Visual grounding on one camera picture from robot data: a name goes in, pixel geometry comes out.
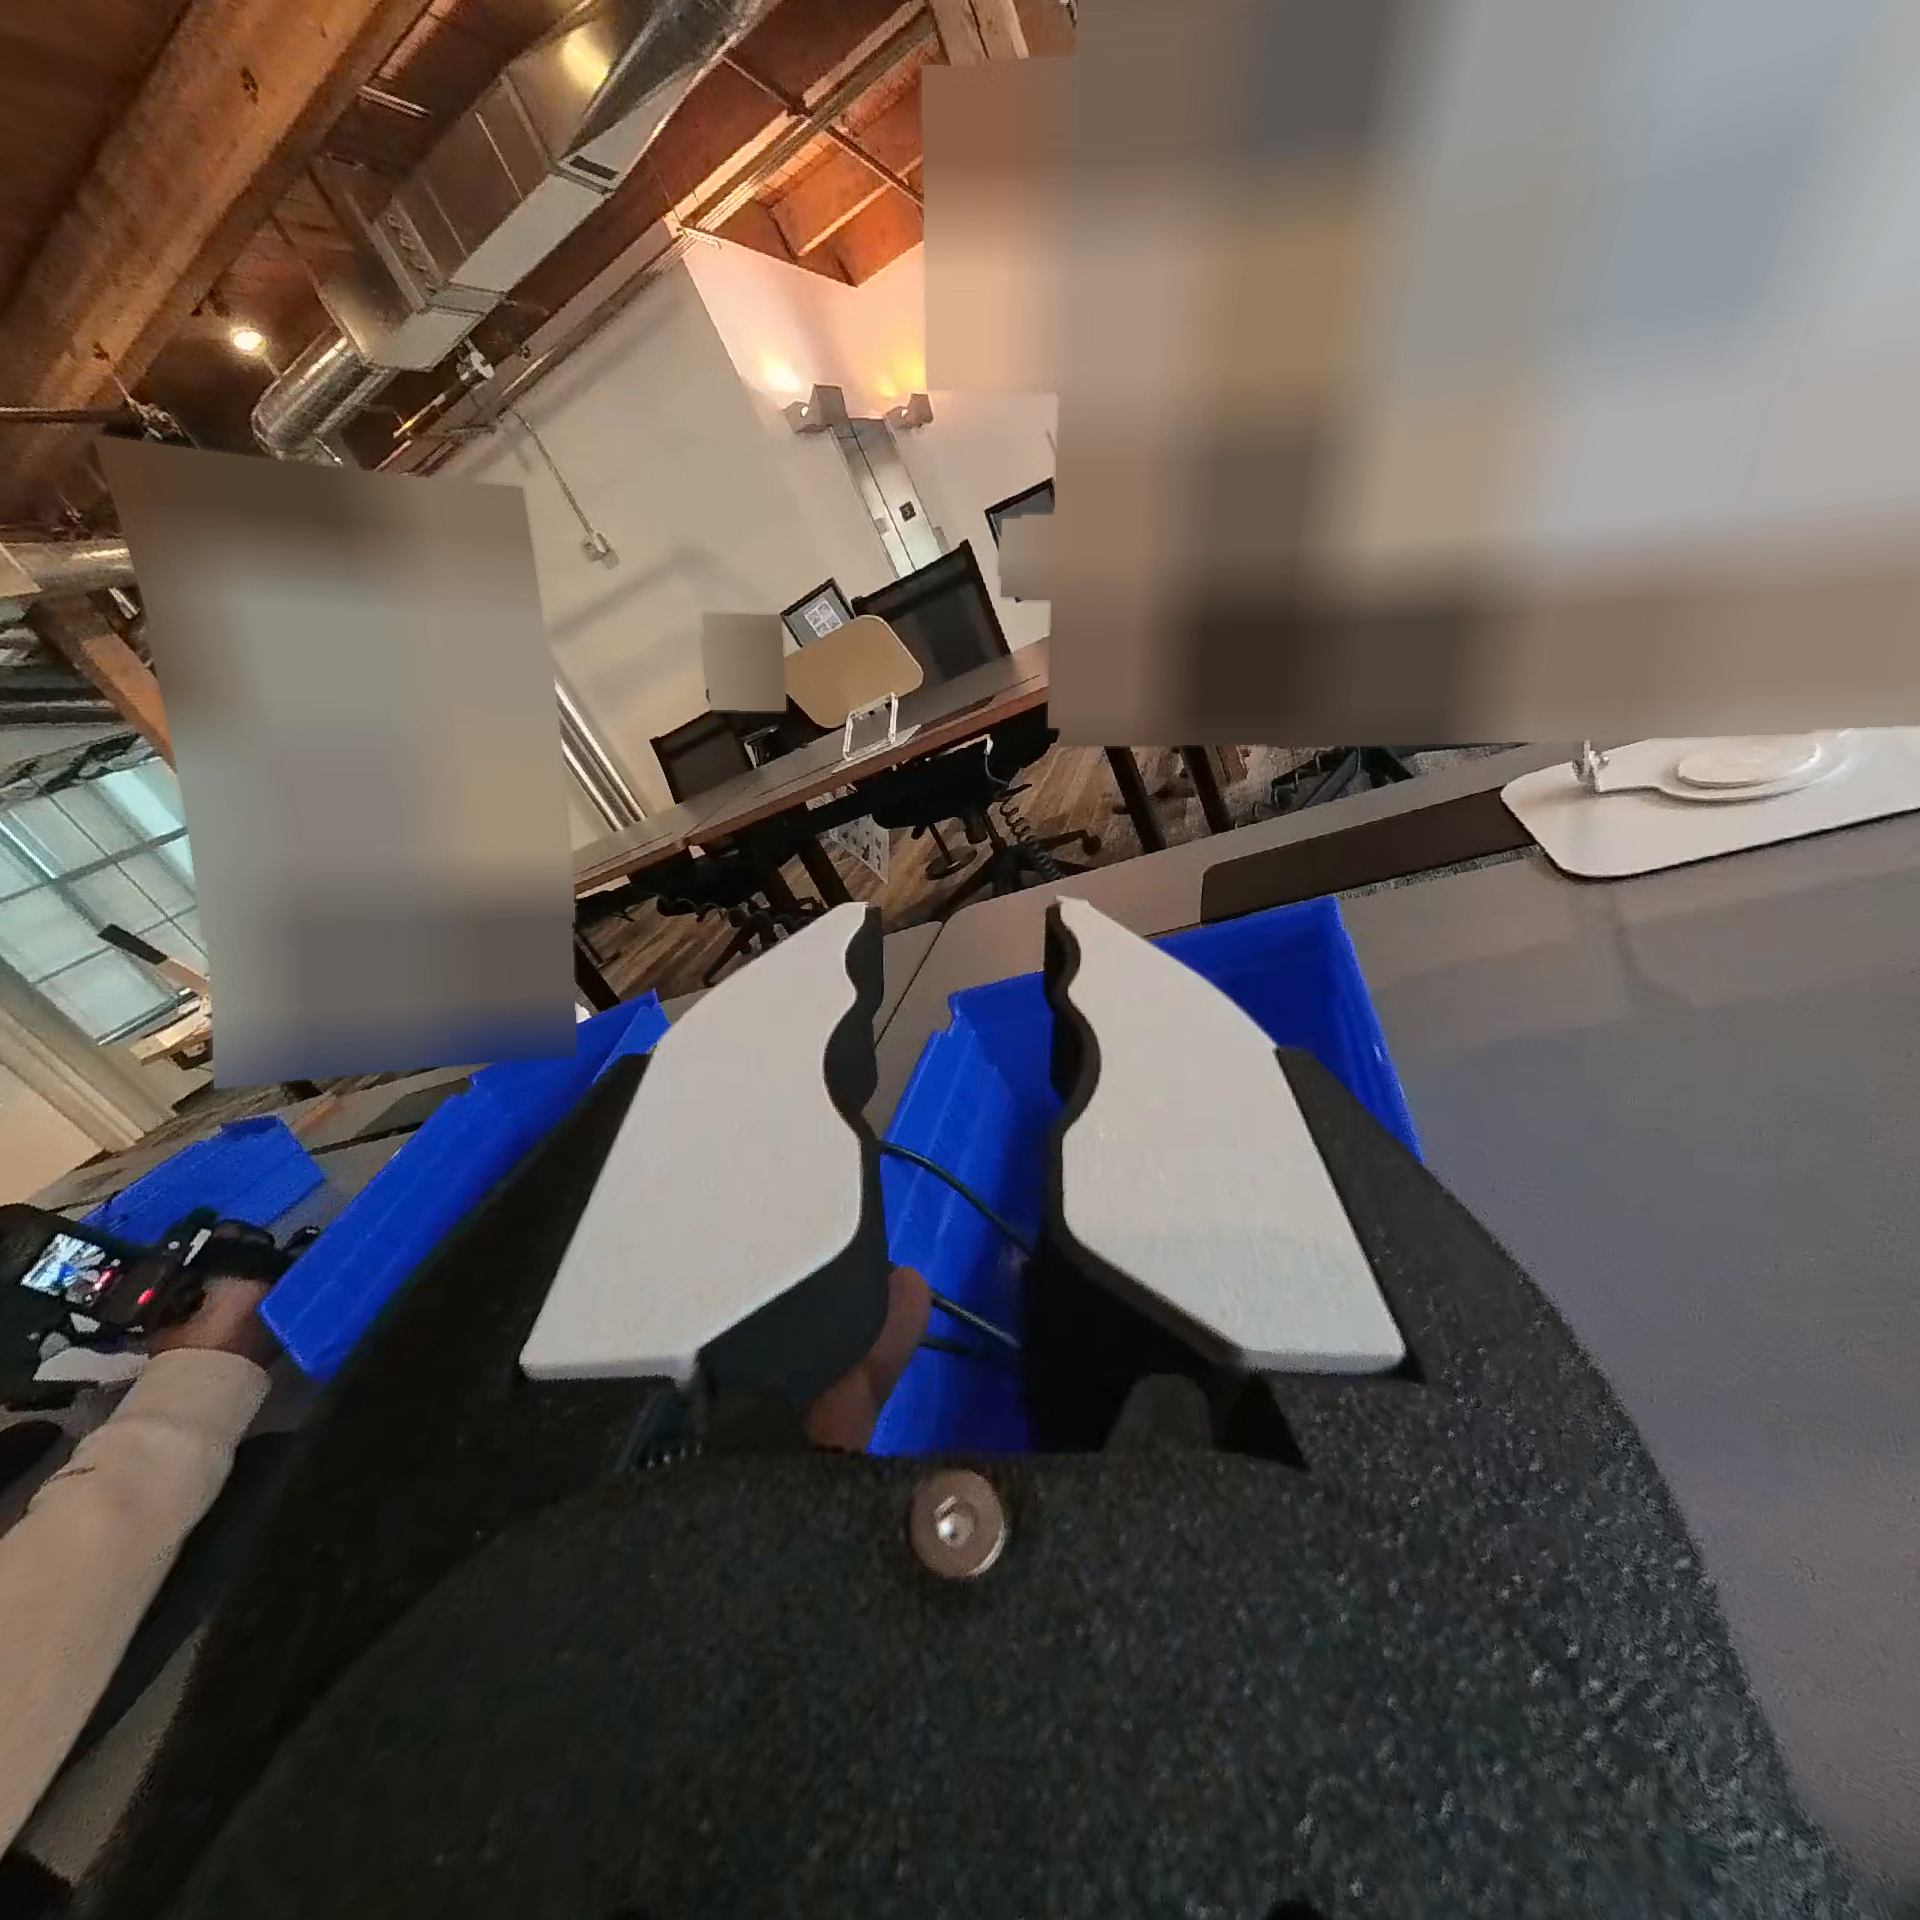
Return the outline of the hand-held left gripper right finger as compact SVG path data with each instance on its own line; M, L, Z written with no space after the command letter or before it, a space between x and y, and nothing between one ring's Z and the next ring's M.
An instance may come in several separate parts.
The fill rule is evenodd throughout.
M1406 1339L1280 1058L1084 899L1046 912L1046 1248L1241 1373L1384 1377Z

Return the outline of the wooden board on clear stand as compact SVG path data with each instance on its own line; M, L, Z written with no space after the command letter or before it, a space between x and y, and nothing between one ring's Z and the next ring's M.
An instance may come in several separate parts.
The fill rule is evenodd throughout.
M900 701L924 685L924 666L880 616L854 616L785 656L784 684L816 730L839 730L844 763L888 752L920 732L902 722Z

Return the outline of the another person's forearm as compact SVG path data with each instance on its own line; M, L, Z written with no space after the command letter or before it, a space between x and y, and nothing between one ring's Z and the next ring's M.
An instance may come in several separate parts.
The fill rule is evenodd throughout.
M1 1803L16 1834L80 1740L270 1394L227 1352L144 1362L1 1540Z

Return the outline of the person's left hand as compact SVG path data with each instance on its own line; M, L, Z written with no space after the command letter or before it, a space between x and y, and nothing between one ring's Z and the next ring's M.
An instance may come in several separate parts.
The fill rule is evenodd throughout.
M807 1410L804 1434L816 1450L839 1455L865 1450L887 1402L924 1343L929 1319L924 1275L909 1266L895 1266L887 1285L887 1315L865 1357L857 1361Z

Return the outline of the blue plastic bin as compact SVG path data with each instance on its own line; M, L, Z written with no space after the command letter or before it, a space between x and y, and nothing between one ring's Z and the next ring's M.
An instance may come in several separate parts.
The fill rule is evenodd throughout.
M324 1179L321 1163L281 1117L233 1120L84 1215L83 1226L139 1243L161 1242L187 1217L205 1209L270 1228L321 1189Z
M647 992L576 1024L574 1052L495 1063L441 1103L399 1152L326 1224L261 1307L281 1354L331 1378L385 1300L577 1106L600 1071L668 1031Z
M1278 1044L1310 1052L1406 1151L1423 1151L1373 996L1333 899L1158 937ZM932 1295L1023 1331L1027 1245L1045 1212L1045 1146L1061 1112L1048 1081L1051 1010L1028 971L957 992L904 1081L884 1139L891 1260ZM942 1307L887 1402L868 1451L929 1457L1031 1450L1017 1355Z

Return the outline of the silver ventilation duct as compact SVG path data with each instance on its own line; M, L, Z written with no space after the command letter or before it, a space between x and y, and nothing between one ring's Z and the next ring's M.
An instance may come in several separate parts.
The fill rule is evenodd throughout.
M448 362L585 224L752 18L753 4L577 4L399 179L315 160L319 211L289 241L326 330L257 397L255 444L343 465L344 425L395 376Z

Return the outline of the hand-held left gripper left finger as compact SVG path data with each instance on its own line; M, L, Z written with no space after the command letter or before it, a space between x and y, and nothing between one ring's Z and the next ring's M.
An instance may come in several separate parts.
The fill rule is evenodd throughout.
M880 994L880 915L845 903L672 1023L518 1352L529 1381L807 1410L871 1354L894 1269L863 1114Z

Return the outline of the instruction sign on stand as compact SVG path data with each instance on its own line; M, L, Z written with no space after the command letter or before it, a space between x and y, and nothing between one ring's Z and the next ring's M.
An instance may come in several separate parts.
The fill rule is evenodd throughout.
M1915 815L1918 730L1585 743L1502 805L1564 875L1667 874Z

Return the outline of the dark office desk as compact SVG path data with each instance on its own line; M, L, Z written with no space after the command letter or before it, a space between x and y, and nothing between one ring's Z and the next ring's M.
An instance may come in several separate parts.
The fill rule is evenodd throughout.
M1045 706L1048 695L1048 640L993 659L967 674L918 688L902 697L895 738L880 738L868 752L847 759L841 736L817 736L804 748L773 759L693 802L693 826L679 829L683 848L744 848L766 824L785 815L799 817L801 863L813 895L824 906L849 903L849 891L820 848L824 826L809 805L844 787L861 787L894 769L963 746L973 736L1007 725L1027 712Z

